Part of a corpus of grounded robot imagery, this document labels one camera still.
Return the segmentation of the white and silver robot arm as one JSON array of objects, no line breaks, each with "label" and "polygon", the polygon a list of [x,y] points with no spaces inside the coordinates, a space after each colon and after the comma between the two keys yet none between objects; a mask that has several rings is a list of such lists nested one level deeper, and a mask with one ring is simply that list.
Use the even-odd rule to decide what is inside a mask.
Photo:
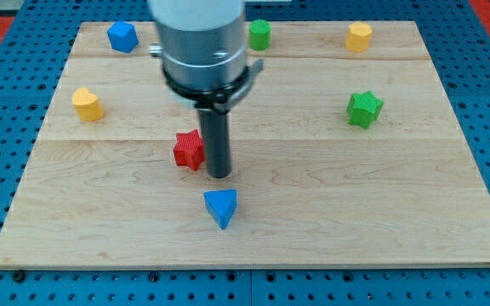
[{"label": "white and silver robot arm", "polygon": [[248,65],[243,0],[150,0],[171,90],[191,107],[225,114],[246,97],[264,61]]}]

